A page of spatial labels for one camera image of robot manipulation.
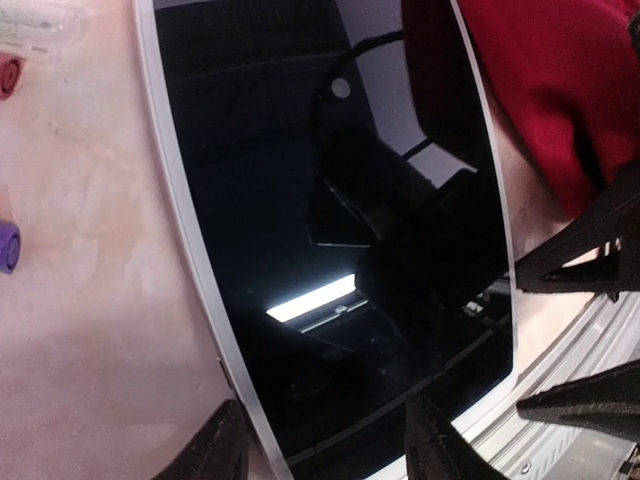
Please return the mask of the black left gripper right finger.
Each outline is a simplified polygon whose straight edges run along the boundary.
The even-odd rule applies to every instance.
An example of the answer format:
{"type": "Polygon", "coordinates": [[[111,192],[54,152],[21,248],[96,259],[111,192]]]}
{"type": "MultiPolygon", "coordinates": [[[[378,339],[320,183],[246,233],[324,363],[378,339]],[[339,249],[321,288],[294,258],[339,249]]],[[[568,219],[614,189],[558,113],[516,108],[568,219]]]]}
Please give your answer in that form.
{"type": "Polygon", "coordinates": [[[407,478],[413,480],[500,480],[436,405],[424,395],[405,402],[407,478]]]}

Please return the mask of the red student backpack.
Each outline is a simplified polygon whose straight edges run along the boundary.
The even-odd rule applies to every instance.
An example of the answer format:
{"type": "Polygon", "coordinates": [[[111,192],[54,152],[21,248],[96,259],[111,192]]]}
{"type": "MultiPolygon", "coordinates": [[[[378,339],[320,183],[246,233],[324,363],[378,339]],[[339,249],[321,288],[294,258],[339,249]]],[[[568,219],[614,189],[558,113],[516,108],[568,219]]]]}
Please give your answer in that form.
{"type": "Polygon", "coordinates": [[[566,213],[639,152],[636,1],[462,1],[493,94],[566,213]]]}

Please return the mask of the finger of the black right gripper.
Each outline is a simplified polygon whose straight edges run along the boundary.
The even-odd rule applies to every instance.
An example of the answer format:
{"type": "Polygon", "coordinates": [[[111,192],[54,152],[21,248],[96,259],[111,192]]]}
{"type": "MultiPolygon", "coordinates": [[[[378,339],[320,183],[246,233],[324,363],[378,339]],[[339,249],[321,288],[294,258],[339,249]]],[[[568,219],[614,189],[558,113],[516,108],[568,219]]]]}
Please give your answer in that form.
{"type": "Polygon", "coordinates": [[[516,262],[528,293],[639,290],[639,162],[627,164],[573,222],[516,262]]]}
{"type": "Polygon", "coordinates": [[[517,402],[523,419],[639,441],[639,362],[566,382],[517,402]]]}

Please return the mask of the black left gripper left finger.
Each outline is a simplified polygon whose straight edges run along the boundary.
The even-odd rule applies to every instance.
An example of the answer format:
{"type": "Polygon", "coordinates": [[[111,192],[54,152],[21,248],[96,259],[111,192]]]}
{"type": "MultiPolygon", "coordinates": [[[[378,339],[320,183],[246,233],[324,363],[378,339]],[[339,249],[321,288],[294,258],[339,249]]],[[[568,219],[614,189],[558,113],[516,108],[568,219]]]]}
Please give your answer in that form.
{"type": "Polygon", "coordinates": [[[247,480],[248,467],[245,410],[227,399],[153,480],[247,480]]]}

